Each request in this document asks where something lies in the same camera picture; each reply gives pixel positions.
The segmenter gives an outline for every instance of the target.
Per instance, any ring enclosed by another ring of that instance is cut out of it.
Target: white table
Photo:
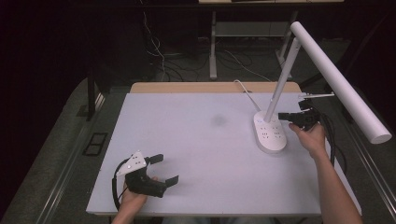
[[[238,88],[237,83],[228,85]],[[276,112],[299,111],[298,95],[283,93]],[[271,96],[252,93],[263,107]],[[179,175],[179,183],[161,199],[149,197],[140,216],[319,216],[313,160],[286,121],[282,124],[289,142],[284,152],[268,155],[259,150],[255,113],[253,103],[239,92],[127,94],[87,212],[117,212],[111,178],[122,160],[141,150],[146,157],[164,155],[164,161],[148,167],[149,176],[164,181]],[[338,162],[335,169],[361,211]],[[122,182],[120,178],[118,192]]]

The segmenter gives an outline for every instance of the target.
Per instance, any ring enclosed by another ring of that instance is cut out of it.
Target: white desk lamp
[[[286,135],[284,134],[277,115],[274,115],[274,110],[297,57],[300,46],[304,47],[315,66],[332,87],[334,93],[356,121],[367,139],[372,144],[387,142],[392,137],[390,132],[350,86],[344,76],[305,28],[296,21],[291,25],[290,29],[294,33],[295,38],[291,44],[271,103],[267,111],[260,111],[254,116],[254,124],[260,149],[267,153],[277,153],[280,152],[287,143]]]

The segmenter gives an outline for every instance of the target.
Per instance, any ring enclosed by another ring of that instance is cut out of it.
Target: electrical socket
[[[277,115],[274,114],[269,122],[265,122],[265,114],[266,111],[259,111],[253,118],[257,145],[266,153],[279,153],[287,144],[285,132]]]

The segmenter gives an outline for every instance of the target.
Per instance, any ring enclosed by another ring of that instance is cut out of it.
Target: lamp arm
[[[267,123],[270,122],[271,117],[274,114],[277,102],[279,101],[280,94],[282,93],[286,81],[288,80],[288,76],[290,74],[291,68],[293,67],[294,61],[296,60],[298,51],[300,50],[300,46],[301,44],[298,41],[298,39],[294,38],[290,46],[288,57],[286,58],[285,64],[283,65],[282,73],[280,74],[279,81],[276,84],[273,97],[271,98],[271,102],[268,106],[267,112],[264,117],[264,121]]]
[[[392,137],[390,132],[350,86],[305,28],[296,21],[290,29],[367,139],[372,144],[387,142]]]

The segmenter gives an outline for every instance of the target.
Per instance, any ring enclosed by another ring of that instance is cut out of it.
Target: human hand
[[[295,124],[289,124],[289,127],[297,134],[303,147],[308,149],[311,157],[316,160],[322,156],[327,157],[325,150],[325,131],[323,126],[315,124],[309,131],[301,130]]]
[[[128,189],[122,193],[120,210],[113,220],[113,224],[129,224],[134,220],[134,216],[140,211],[148,199],[147,195],[137,194]]]

